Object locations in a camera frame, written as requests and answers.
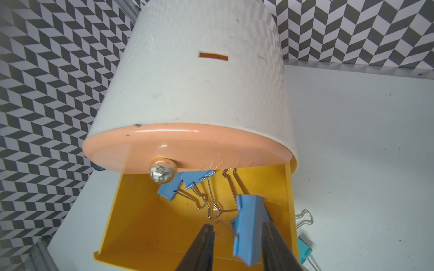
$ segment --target yellow drawer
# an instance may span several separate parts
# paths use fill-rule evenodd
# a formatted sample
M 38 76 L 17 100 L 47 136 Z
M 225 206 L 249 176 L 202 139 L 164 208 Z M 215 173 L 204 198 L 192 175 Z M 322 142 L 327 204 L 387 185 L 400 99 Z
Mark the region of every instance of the yellow drawer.
M 274 223 L 298 258 L 290 164 L 240 168 L 237 174 L 248 194 L 265 198 Z M 241 194 L 232 174 L 229 175 L 237 194 Z M 222 176 L 222 171 L 216 170 L 209 180 L 218 205 L 235 209 L 228 180 Z M 198 187 L 209 195 L 206 181 Z M 96 261 L 126 270 L 173 271 L 203 224 L 208 223 L 214 225 L 215 231 L 214 270 L 263 270 L 262 264 L 249 268 L 232 256 L 230 220 L 237 212 L 225 212 L 216 220 L 209 220 L 206 207 L 198 210 L 194 202 L 179 195 L 168 201 L 157 194 L 158 188 L 148 174 L 121 176 L 101 245 L 94 253 Z M 187 192 L 203 204 L 202 199 L 190 190 Z

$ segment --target wire handle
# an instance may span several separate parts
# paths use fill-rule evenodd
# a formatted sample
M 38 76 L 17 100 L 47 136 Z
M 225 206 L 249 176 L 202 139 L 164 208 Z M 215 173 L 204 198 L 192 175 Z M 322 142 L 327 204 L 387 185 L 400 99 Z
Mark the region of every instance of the wire handle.
M 241 184 L 240 184 L 240 180 L 238 179 L 238 176 L 237 176 L 237 169 L 236 169 L 236 168 L 228 168 L 228 169 L 223 170 L 223 173 L 222 173 L 222 174 L 223 174 L 223 177 L 224 177 L 225 179 L 227 179 L 227 182 L 229 183 L 230 190 L 232 191 L 233 199 L 235 200 L 235 205 L 237 206 L 237 209 L 238 209 L 237 193 L 235 193 L 235 189 L 234 189 L 234 187 L 233 187 L 231 181 L 229 180 L 229 175 L 227 174 L 227 172 L 228 172 L 229 170 L 233 170 L 232 175 L 233 175 L 233 177 L 235 178 L 235 180 L 237 181 L 238 186 L 241 188 L 241 192 L 243 192 L 244 195 L 246 194 L 246 192 L 244 192 L 244 189 L 243 189 L 243 187 L 242 187 Z
M 182 191 L 182 193 L 181 193 L 180 191 L 182 191 L 182 190 L 181 190 L 181 189 L 178 189 L 178 190 L 176 190 L 176 191 L 174 191 L 174 192 L 175 192 L 176 194 L 178 194 L 178 195 L 180 195 L 180 196 L 186 198 L 186 199 L 189 199 L 189 200 L 193 201 L 193 202 L 196 204 L 196 207 L 197 207 L 199 210 L 201 210 L 203 207 L 205 207 L 205 204 L 203 204 L 202 206 L 199 206 L 198 202 L 197 202 L 195 199 L 193 199 L 192 197 L 189 197 L 189 196 L 185 195 L 186 192 Z
M 306 220 L 305 219 L 305 220 L 301 221 L 300 223 L 297 224 L 296 229 L 300 228 L 303 225 L 312 225 L 313 224 L 313 216 L 306 209 L 303 209 L 303 211 L 301 212 L 301 214 L 296 215 L 296 219 L 302 218 L 305 214 L 308 214 L 310 216 L 310 220 Z
M 212 203 L 213 203 L 213 213 L 215 212 L 215 211 L 218 211 L 218 214 L 217 214 L 217 216 L 214 216 L 214 217 L 211 217 L 211 209 L 210 208 L 208 208 L 208 219 L 216 219 L 217 217 L 219 217 L 219 215 L 221 214 L 221 208 L 215 203 L 215 201 L 214 201 L 214 196 L 213 196 L 213 191 L 211 190 L 211 185 L 210 185 L 210 180 L 208 179 L 208 176 L 207 176 L 207 182 L 208 182 L 208 187 L 209 187 L 209 189 L 210 189 L 210 196 L 211 196 L 211 201 L 212 201 Z

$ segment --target orange slot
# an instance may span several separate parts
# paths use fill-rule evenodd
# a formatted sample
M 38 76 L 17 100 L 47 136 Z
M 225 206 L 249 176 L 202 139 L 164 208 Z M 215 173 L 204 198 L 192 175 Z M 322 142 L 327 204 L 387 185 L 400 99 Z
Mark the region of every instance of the orange slot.
M 205 58 L 209 58 L 209 59 L 221 59 L 221 60 L 225 60 L 227 61 L 228 56 L 224 56 L 224 55 L 218 55 L 218 54 L 210 54 L 210 53 L 199 53 L 199 57 L 205 57 Z

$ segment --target silver binder clip handle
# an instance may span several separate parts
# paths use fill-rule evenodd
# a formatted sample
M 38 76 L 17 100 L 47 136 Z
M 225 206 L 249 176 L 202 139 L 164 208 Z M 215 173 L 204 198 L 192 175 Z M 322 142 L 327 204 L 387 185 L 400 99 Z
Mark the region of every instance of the silver binder clip handle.
M 306 209 L 304 209 L 304 210 L 301 212 L 301 214 L 296 215 L 296 219 L 300 219 L 300 218 L 302 218 L 305 214 L 308 214 L 308 215 L 310 216 L 310 220 L 306 220 L 306 219 L 304 219 L 303 221 L 301 221 L 300 223 L 298 223 L 297 226 L 296 226 L 297 229 L 300 228 L 300 227 L 303 226 L 303 225 L 312 225 L 312 224 L 313 224 L 313 216 L 312 216 L 312 214 L 311 214 L 308 210 L 306 210 Z

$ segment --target chevron pattern wallpaper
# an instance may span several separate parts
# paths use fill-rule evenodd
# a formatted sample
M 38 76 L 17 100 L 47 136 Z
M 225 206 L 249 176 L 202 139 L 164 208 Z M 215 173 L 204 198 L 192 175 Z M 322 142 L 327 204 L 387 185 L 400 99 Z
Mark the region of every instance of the chevron pattern wallpaper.
M 264 3 L 283 58 L 434 67 L 433 0 Z M 132 28 L 113 0 L 0 0 L 0 271 L 20 270 L 85 185 L 81 145 Z
M 433 0 L 262 1 L 284 59 L 434 69 Z
M 132 24 L 111 0 L 0 3 L 0 270 L 14 270 L 93 170 L 81 145 Z

